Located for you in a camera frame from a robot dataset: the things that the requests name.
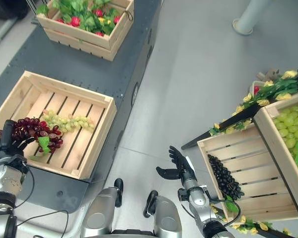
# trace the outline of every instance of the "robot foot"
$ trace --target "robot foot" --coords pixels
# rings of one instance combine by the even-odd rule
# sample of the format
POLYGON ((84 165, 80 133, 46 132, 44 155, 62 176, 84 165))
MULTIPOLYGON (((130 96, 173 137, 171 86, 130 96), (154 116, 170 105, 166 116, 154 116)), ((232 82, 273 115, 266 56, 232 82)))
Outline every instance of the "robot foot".
POLYGON ((158 192, 153 190, 148 196, 147 203, 143 212, 144 217, 148 218, 155 214, 155 201, 158 197, 158 192))
POLYGON ((124 191, 123 180, 121 178, 116 179, 114 182, 114 187, 118 188, 115 207, 121 207, 123 202, 123 191, 124 191))

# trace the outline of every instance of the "grape bunch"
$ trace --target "grape bunch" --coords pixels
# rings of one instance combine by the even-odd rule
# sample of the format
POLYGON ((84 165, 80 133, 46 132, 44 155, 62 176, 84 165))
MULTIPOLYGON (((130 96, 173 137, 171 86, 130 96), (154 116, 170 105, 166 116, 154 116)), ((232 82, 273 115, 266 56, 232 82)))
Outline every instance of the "grape bunch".
POLYGON ((230 171, 223 166, 222 162, 212 155, 208 155, 208 157, 223 196, 228 195, 234 200, 244 196, 245 194, 241 191, 239 183, 230 175, 230 171))
POLYGON ((60 135, 62 132, 59 131, 57 125, 50 129, 45 121, 40 121, 38 118, 24 118, 14 122, 12 140, 23 141, 34 137, 38 141, 39 137, 48 136, 50 139, 48 148, 51 150, 50 153, 54 153, 63 144, 63 140, 58 137, 60 135))
POLYGON ((47 126, 54 127, 58 125, 60 131, 66 133, 74 129, 84 129, 94 131, 95 124, 90 118, 83 116, 75 116, 69 114, 67 118, 57 115, 53 110, 44 110, 42 118, 47 122, 47 126))
POLYGON ((295 158, 298 143, 298 105, 282 110, 273 122, 292 157, 295 158))

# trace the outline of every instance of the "cable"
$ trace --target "cable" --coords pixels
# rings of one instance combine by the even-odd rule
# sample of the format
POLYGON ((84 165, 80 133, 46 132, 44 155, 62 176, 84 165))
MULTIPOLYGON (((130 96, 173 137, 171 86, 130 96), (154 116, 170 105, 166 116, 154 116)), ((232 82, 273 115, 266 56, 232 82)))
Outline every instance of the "cable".
POLYGON ((18 227, 18 226, 21 226, 22 224, 24 224, 24 223, 26 223, 26 222, 28 222, 28 221, 34 219, 34 218, 45 217, 45 216, 52 215, 52 214, 59 213, 59 212, 65 212, 66 215, 67 215, 66 225, 65 225, 64 231, 63 231, 62 236, 61 236, 61 238, 63 238, 63 236, 64 236, 64 234, 65 234, 65 232, 66 232, 66 229, 67 229, 67 227, 68 227, 68 223, 69 223, 69 212, 68 212, 67 210, 60 210, 60 211, 51 212, 51 213, 44 214, 44 215, 40 215, 40 216, 36 216, 36 217, 31 217, 31 218, 25 220, 24 222, 21 222, 20 224, 18 224, 18 225, 16 225, 16 226, 17 226, 17 227, 18 227))
POLYGON ((207 195, 207 197, 209 198, 210 201, 213 201, 213 202, 228 202, 228 203, 234 204, 238 208, 238 214, 237 214, 237 216, 232 221, 227 222, 226 224, 224 224, 225 227, 231 225, 232 223, 234 223, 238 219, 238 217, 241 214, 241 208, 240 208, 240 206, 236 202, 229 201, 229 200, 213 199, 213 198, 211 198, 211 196, 209 194, 209 191, 207 191, 205 189, 204 192, 205 192, 205 194, 207 195))
POLYGON ((32 189, 31 189, 31 192, 28 195, 28 197, 23 202, 21 202, 19 205, 17 205, 15 208, 18 208, 19 206, 21 206, 22 204, 24 204, 30 198, 30 196, 32 195, 33 190, 34 190, 35 181, 34 181, 33 173, 32 173, 32 171, 30 170, 30 168, 26 164, 24 164, 24 165, 27 167, 27 169, 29 170, 29 172, 30 172, 30 174, 32 176, 32 189))

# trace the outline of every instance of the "white pole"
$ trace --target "white pole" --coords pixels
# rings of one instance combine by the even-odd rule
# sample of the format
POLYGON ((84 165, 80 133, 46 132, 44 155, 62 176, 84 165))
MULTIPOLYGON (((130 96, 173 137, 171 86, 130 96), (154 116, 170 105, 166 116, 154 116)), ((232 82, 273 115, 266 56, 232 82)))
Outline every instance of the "white pole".
POLYGON ((253 27, 272 2, 273 0, 252 0, 240 19, 233 21, 234 30, 241 35, 251 34, 253 27))

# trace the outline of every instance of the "robot leg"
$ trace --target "robot leg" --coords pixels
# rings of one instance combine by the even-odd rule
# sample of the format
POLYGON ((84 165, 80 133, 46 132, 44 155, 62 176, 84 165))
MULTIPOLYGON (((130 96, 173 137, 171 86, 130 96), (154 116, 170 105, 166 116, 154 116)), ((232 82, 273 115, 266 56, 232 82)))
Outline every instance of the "robot leg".
POLYGON ((109 234, 112 229, 115 207, 122 202, 123 181, 118 178, 114 187, 103 189, 90 205, 80 230, 81 238, 109 234))
POLYGON ((144 216, 154 214, 154 234, 159 238, 181 238, 182 226, 178 210, 174 203, 166 197, 158 196, 152 191, 148 197, 144 216))

